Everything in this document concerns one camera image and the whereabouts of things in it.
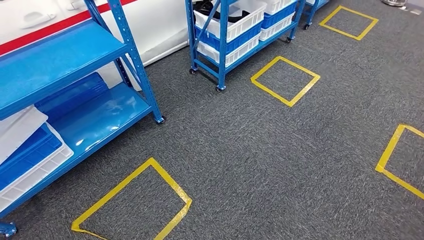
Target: blue plastic crate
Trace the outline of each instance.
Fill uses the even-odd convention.
[[[44,123],[0,165],[0,190],[44,160],[62,142]]]
[[[261,25],[262,25],[262,22],[259,22],[258,24],[251,27],[249,30],[243,32],[240,36],[234,38],[230,42],[227,42],[226,48],[225,48],[225,54],[231,53],[236,48],[240,47],[241,45],[243,45],[244,43],[252,39],[254,36],[258,35],[261,32]],[[199,37],[199,34],[202,31],[202,29],[199,28],[198,26],[195,26],[195,28],[196,28],[196,36]],[[200,41],[211,46],[218,52],[220,51],[220,39],[210,32],[208,34],[208,30],[206,30],[204,34],[200,37]]]
[[[270,15],[268,13],[263,14],[263,22],[262,22],[262,28],[267,29],[272,27],[274,24],[278,23],[279,21],[283,20],[290,14],[294,13],[296,11],[296,4],[297,1],[293,1],[290,5],[286,6],[285,8],[281,9],[279,12]]]
[[[48,116],[49,123],[54,123],[81,104],[108,90],[102,77],[97,72],[93,72],[37,102],[35,107]]]

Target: blue cart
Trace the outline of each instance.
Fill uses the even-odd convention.
[[[203,27],[199,27],[195,24],[194,6],[192,3],[192,0],[185,0],[186,12],[187,12],[187,23],[188,23],[188,38],[189,38],[188,41],[189,41],[190,56],[191,56],[190,73],[195,74],[196,71],[198,70],[198,67],[202,67],[204,70],[206,70],[207,72],[209,72],[210,74],[212,74],[214,77],[218,79],[215,90],[217,92],[223,91],[226,88],[225,86],[226,75],[235,67],[237,67],[238,65],[246,61],[248,58],[250,58],[252,55],[257,53],[261,49],[268,46],[270,43],[280,38],[285,33],[290,32],[290,35],[286,39],[288,43],[290,43],[295,38],[296,28],[298,26],[299,20],[303,12],[303,8],[305,6],[305,0],[299,0],[299,1],[294,0],[293,1],[294,6],[296,6],[297,2],[299,2],[299,4],[297,5],[294,19],[291,20],[291,17],[293,15],[287,16],[287,17],[290,17],[290,20],[283,29],[279,30],[272,36],[268,37],[266,40],[263,40],[263,41],[260,40],[259,44],[257,44],[255,47],[250,49],[248,52],[244,53],[242,56],[239,56],[237,60],[235,60],[234,62],[232,61],[230,64],[226,64],[227,55],[229,55],[231,51],[233,51],[236,47],[240,45],[237,43],[239,43],[240,41],[241,42],[246,41],[246,39],[251,39],[253,35],[257,33],[256,30],[259,30],[259,32],[261,32],[262,22],[252,26],[248,31],[242,33],[240,36],[234,39],[231,39],[232,36],[230,35],[228,37],[227,35],[229,22],[226,21],[226,19],[229,18],[229,15],[230,15],[229,10],[232,8],[233,4],[237,4],[237,0],[217,0],[214,3],[209,16],[207,18],[205,17],[204,19],[202,19],[204,23]],[[212,27],[217,27],[216,26],[217,24],[219,25],[219,30],[215,33],[215,35],[219,37],[213,35],[211,31],[209,30],[209,24],[211,23],[211,20],[214,17],[214,15],[215,15],[215,18],[217,18],[216,13],[217,13],[218,7],[220,7],[220,12],[218,15],[219,19],[225,19],[225,20],[220,20],[219,23],[216,23],[217,21],[215,21],[215,26],[212,26]],[[200,41],[205,42],[205,39],[209,39],[208,45],[212,46],[211,48],[216,49],[216,53],[217,53],[216,59],[212,59],[210,56],[205,55],[204,53],[199,51]],[[204,64],[199,59],[199,56],[202,56],[204,59],[206,59],[207,61],[217,66],[218,71],[215,71],[211,69],[209,66],[207,66],[206,64]]]

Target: shelving unit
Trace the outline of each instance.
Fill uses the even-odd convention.
[[[165,122],[120,1],[108,3],[124,43],[110,33],[94,0],[84,1],[91,19],[0,57],[0,120],[110,62],[115,62],[123,82],[50,122],[74,155],[2,210],[0,218],[146,115],[153,113],[157,123]],[[142,94],[132,88],[121,59],[141,86]],[[14,224],[0,223],[0,235],[8,237],[15,232]]]
[[[307,30],[312,25],[312,19],[314,18],[315,12],[322,6],[327,4],[330,0],[306,0],[306,5],[303,14],[307,15],[306,24],[303,26],[304,30]]]
[[[253,49],[245,53],[239,59],[234,61],[232,64],[226,66],[226,50],[227,50],[227,30],[228,30],[228,21],[219,21],[220,30],[219,30],[219,63],[217,63],[214,59],[206,56],[198,51],[198,44],[203,35],[207,35],[208,25],[216,12],[218,6],[220,5],[220,19],[227,19],[229,16],[229,7],[231,4],[236,3],[234,0],[217,0],[214,4],[214,8],[211,11],[210,15],[205,21],[203,28],[199,33],[199,37],[196,37],[196,29],[195,29],[195,21],[194,21],[194,12],[193,12],[193,3],[192,0],[185,0],[186,6],[186,15],[187,15],[187,24],[188,24],[188,38],[189,38],[189,47],[190,47],[190,57],[191,57],[191,69],[190,73],[195,74],[198,70],[198,67],[202,67],[207,72],[212,74],[214,77],[218,78],[218,84],[215,88],[217,92],[221,92],[226,88],[225,86],[225,77],[227,73],[233,70],[235,67],[246,61],[252,55],[260,51],[261,49],[268,46],[270,43],[274,42],[278,38],[280,38],[283,34],[290,32],[290,35],[287,37],[287,42],[290,43],[295,38],[296,28],[298,26],[300,17],[302,15],[303,8],[305,6],[305,0],[298,0],[299,4],[296,9],[296,14],[294,20],[292,20],[291,24],[286,26],[284,29],[280,30],[278,33],[275,33],[273,36],[269,37],[265,41],[259,41],[259,44],[255,46]],[[204,64],[199,56],[202,56],[204,59],[213,63],[218,67],[218,72],[214,71],[206,64]]]

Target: yellow floor tape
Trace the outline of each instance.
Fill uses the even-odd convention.
[[[412,131],[413,133],[417,134],[418,136],[424,138],[424,133],[422,133],[415,127],[399,124],[399,126],[397,126],[396,130],[394,131],[394,134],[391,137],[390,141],[388,142],[387,147],[385,148],[383,154],[381,155],[380,161],[378,161],[377,166],[375,166],[375,170],[379,173],[386,175],[389,179],[393,180],[395,183],[401,185],[402,187],[406,188],[407,190],[409,190],[410,192],[412,192],[413,194],[417,195],[418,197],[424,200],[424,193],[422,193],[420,190],[416,189],[415,187],[411,186],[409,183],[403,181],[402,179],[400,179],[399,177],[395,176],[393,173],[385,169],[386,164],[390,158],[390,155],[392,155],[393,150],[395,149],[396,144],[398,143],[405,129],[408,129]]]
[[[164,239],[171,230],[183,219],[183,217],[189,211],[190,205],[192,204],[192,199],[184,192],[184,190],[172,179],[172,177],[159,165],[159,163],[153,158],[149,158],[145,163],[139,166],[134,172],[127,176],[123,181],[116,185],[110,192],[108,192],[104,197],[102,197],[98,202],[91,206],[87,211],[85,211],[81,216],[79,216],[71,225],[71,229],[76,232],[86,233],[93,235],[102,240],[107,240],[106,238],[95,234],[93,232],[84,230],[80,228],[80,224],[83,223],[87,218],[89,218],[95,211],[99,210],[105,203],[107,203],[111,198],[113,198],[119,191],[121,191],[127,184],[129,184],[134,178],[140,175],[147,167],[152,166],[157,173],[169,184],[169,186],[176,192],[176,194],[184,201],[185,206],[173,217],[173,219],[162,229],[154,238],[155,240]]]
[[[285,63],[288,63],[288,64],[290,64],[291,66],[293,66],[293,67],[295,67],[295,68],[297,68],[297,69],[300,69],[300,70],[302,70],[302,71],[304,71],[305,73],[307,73],[307,74],[309,74],[309,75],[311,75],[311,76],[313,76],[313,78],[312,78],[312,80],[296,95],[296,96],[294,96],[293,97],[293,99],[292,100],[287,100],[287,99],[285,99],[284,97],[282,97],[282,96],[280,96],[280,95],[278,95],[277,93],[275,93],[275,92],[273,92],[271,89],[269,89],[269,88],[267,88],[266,86],[264,86],[264,85],[262,85],[261,83],[259,83],[258,82],[258,78],[263,74],[263,73],[265,73],[268,69],[270,69],[270,67],[272,67],[274,64],[276,64],[278,61],[283,61],[283,62],[285,62]],[[254,84],[254,85],[256,85],[258,88],[260,88],[260,89],[262,89],[262,90],[264,90],[265,92],[267,92],[267,93],[269,93],[269,94],[271,94],[274,98],[277,98],[278,100],[280,100],[281,102],[283,102],[284,104],[286,104],[287,106],[289,106],[289,107],[293,107],[293,105],[295,105],[298,101],[299,101],[299,99],[301,99],[301,97],[303,97],[303,95],[305,95],[306,93],[307,93],[307,91],[309,91],[309,89],[311,89],[312,88],[312,86],[320,79],[321,77],[318,75],[318,74],[316,74],[316,73],[314,73],[314,72],[312,72],[312,71],[310,71],[310,70],[308,70],[308,69],[306,69],[306,68],[304,68],[303,66],[301,66],[301,65],[299,65],[299,64],[297,64],[297,63],[295,63],[295,62],[292,62],[292,61],[290,61],[290,60],[288,60],[287,58],[285,58],[285,57],[282,57],[282,56],[277,56],[276,58],[274,58],[272,61],[270,61],[267,65],[265,65],[261,70],[259,70],[255,75],[253,75],[251,78],[250,78],[250,81]]]
[[[372,20],[372,22],[365,28],[365,30],[361,33],[361,34],[359,34],[358,36],[355,36],[355,35],[352,35],[352,34],[350,34],[350,33],[347,33],[347,32],[344,32],[344,31],[342,31],[342,30],[339,30],[339,29],[337,29],[337,28],[334,28],[334,27],[332,27],[332,26],[329,26],[329,25],[326,25],[326,23],[332,18],[332,17],[334,17],[334,15],[336,15],[340,10],[346,10],[346,11],[348,11],[348,12],[351,12],[351,13],[353,13],[353,14],[357,14],[357,15],[359,15],[359,16],[362,16],[362,17],[364,17],[364,18],[367,18],[367,19],[371,19]],[[324,28],[328,28],[328,29],[330,29],[330,30],[333,30],[333,31],[335,31],[335,32],[337,32],[337,33],[339,33],[339,34],[342,34],[342,35],[345,35],[345,36],[347,36],[347,37],[350,37],[350,38],[353,38],[353,39],[356,39],[356,40],[358,40],[358,41],[360,41],[362,38],[364,38],[365,37],[365,35],[367,35],[367,33],[377,24],[377,22],[378,22],[379,20],[377,19],[377,18],[374,18],[374,17],[372,17],[372,16],[368,16],[368,15],[366,15],[366,14],[363,14],[363,13],[360,13],[360,12],[358,12],[358,11],[355,11],[355,10],[352,10],[352,9],[349,9],[349,8],[347,8],[347,7],[344,7],[344,6],[342,6],[342,5],[340,5],[340,6],[338,6],[332,13],[330,13],[330,15],[328,15],[326,18],[324,18],[324,20],[322,20],[322,22],[320,22],[319,23],[319,25],[321,25],[321,26],[323,26]]]

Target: white plastic crate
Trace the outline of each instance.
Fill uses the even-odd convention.
[[[74,154],[74,152],[64,143],[64,140],[61,138],[59,133],[50,125],[48,125],[48,128],[62,142],[62,146],[46,157],[43,161],[39,162],[33,168],[22,174],[11,184],[0,190],[0,212],[20,198],[25,192],[38,184]]]
[[[241,58],[243,55],[248,53],[250,50],[252,50],[254,47],[256,47],[259,44],[259,37],[261,34],[258,34],[254,37],[252,37],[249,41],[243,43],[243,45],[236,48],[234,51],[228,53],[225,56],[225,67],[229,67],[231,64],[233,64],[235,61],[237,61],[239,58]],[[220,52],[215,50],[215,48],[207,45],[206,43],[203,43],[199,41],[197,45],[197,50],[203,54],[206,55],[213,60],[215,60],[216,63],[220,63]]]
[[[273,15],[283,8],[294,3],[296,0],[259,0],[266,3],[265,13]]]
[[[292,18],[295,15],[293,12],[289,16],[285,17],[283,20],[277,22],[276,24],[272,25],[271,27],[267,29],[260,29],[260,38],[259,40],[265,41],[269,39],[274,34],[278,33],[279,31],[283,30],[284,28],[288,27],[292,23]]]
[[[29,106],[0,121],[0,164],[2,164],[43,123],[47,116]]]
[[[218,12],[221,12],[221,6],[218,7]],[[226,34],[226,42],[230,42],[231,40],[237,38],[242,33],[249,30],[251,27],[258,24],[260,21],[264,20],[264,11],[267,7],[267,4],[262,1],[257,0],[238,0],[234,4],[229,6],[229,16],[236,17],[242,15],[242,10],[249,12],[250,14],[240,21],[235,23],[228,23],[227,34]],[[196,16],[196,26],[199,28],[203,28],[208,20],[208,16],[201,14],[198,11],[194,11]],[[215,35],[217,38],[220,37],[220,22],[219,19],[212,18],[210,20],[209,25],[206,29],[208,32]]]

